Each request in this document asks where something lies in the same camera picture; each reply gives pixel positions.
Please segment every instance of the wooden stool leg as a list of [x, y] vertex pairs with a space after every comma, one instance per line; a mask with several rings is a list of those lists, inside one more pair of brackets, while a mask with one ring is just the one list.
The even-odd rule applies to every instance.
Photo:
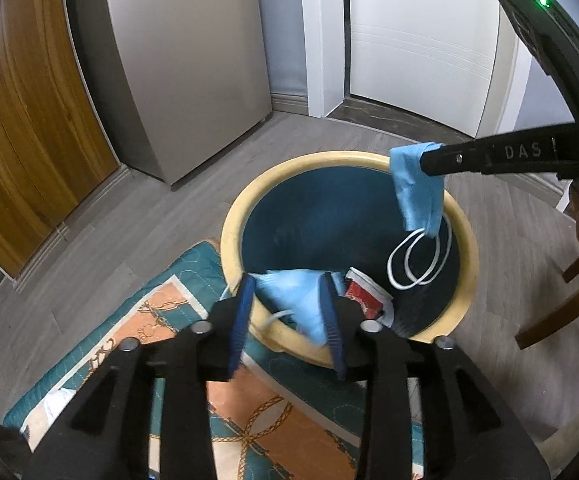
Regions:
[[565, 283], [571, 282], [578, 275], [579, 275], [579, 257], [576, 258], [576, 261], [572, 265], [567, 267], [562, 273]]
[[579, 317], [579, 291], [571, 295], [551, 314], [548, 314], [533, 326], [518, 332], [516, 334], [516, 343], [518, 343], [521, 350], [532, 346], [562, 329], [562, 327], [571, 323], [577, 317]]

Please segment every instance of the pink object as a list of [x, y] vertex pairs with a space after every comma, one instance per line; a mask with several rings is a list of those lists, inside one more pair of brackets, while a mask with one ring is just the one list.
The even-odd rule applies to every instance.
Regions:
[[351, 280], [345, 297], [359, 303], [367, 319], [376, 319], [382, 310], [383, 316], [378, 320], [386, 326], [391, 326], [394, 322], [392, 295], [367, 274], [354, 267], [349, 268], [345, 278]]

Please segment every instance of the rug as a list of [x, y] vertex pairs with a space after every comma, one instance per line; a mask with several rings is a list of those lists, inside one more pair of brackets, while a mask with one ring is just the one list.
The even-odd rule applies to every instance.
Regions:
[[[211, 241], [186, 251], [128, 298], [7, 413], [34, 449], [74, 391], [123, 338], [150, 343], [207, 316], [226, 287]], [[151, 478], [158, 478], [164, 382], [155, 386]], [[208, 416], [219, 480], [352, 480], [359, 458], [365, 389], [333, 370], [270, 351], [248, 337], [229, 383], [208, 383]], [[412, 478], [422, 478], [423, 437], [412, 423]]]

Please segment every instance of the gray refrigerator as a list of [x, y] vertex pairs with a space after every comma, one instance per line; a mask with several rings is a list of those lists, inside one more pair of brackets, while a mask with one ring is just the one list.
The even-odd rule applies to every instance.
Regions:
[[271, 111], [258, 0], [65, 0], [119, 158], [173, 184]]

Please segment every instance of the yellow rim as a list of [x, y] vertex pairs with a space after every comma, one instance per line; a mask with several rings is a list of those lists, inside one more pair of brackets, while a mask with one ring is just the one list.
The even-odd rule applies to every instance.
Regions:
[[[250, 213], [260, 199], [281, 182], [306, 171], [327, 166], [357, 166], [389, 173], [389, 159], [384, 155], [364, 152], [323, 152], [299, 156], [271, 168], [255, 178], [238, 196], [231, 206], [223, 224], [220, 238], [220, 259], [226, 280], [231, 286], [243, 274], [240, 240]], [[454, 198], [446, 191], [443, 208], [451, 221], [460, 254], [460, 274], [454, 296], [441, 316], [412, 339], [430, 343], [439, 335], [452, 332], [476, 294], [478, 281], [478, 247], [474, 232]], [[327, 347], [310, 343], [303, 335], [279, 320], [273, 321], [260, 332], [256, 327], [264, 326], [270, 316], [263, 304], [255, 300], [250, 317], [250, 332], [264, 345], [277, 352], [287, 352], [312, 364], [332, 367], [332, 358]]]

